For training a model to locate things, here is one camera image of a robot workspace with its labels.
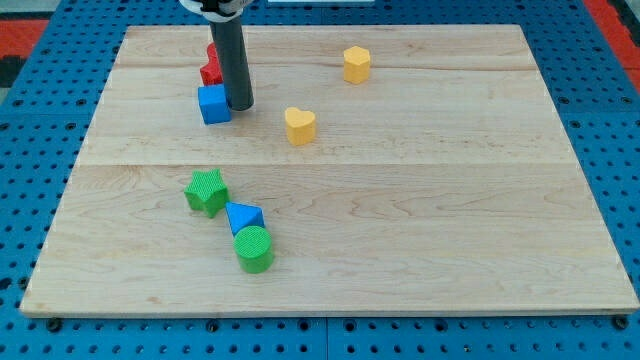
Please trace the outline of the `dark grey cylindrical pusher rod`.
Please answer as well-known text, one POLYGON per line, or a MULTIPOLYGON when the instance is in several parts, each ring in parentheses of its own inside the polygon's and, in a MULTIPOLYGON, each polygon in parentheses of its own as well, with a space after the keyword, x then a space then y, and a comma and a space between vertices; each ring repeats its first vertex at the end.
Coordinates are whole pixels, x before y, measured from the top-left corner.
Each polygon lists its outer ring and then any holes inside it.
POLYGON ((245 111, 254 104, 246 47, 239 18, 209 24, 229 107, 245 111))

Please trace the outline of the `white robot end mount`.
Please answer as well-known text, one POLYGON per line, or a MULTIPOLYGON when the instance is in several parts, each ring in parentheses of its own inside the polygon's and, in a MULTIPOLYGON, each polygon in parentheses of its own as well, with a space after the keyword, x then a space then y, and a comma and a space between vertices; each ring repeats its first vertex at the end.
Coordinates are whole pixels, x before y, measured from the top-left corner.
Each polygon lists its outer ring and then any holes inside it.
POLYGON ((212 23, 226 23, 238 18, 253 0, 179 0, 189 12, 212 23))

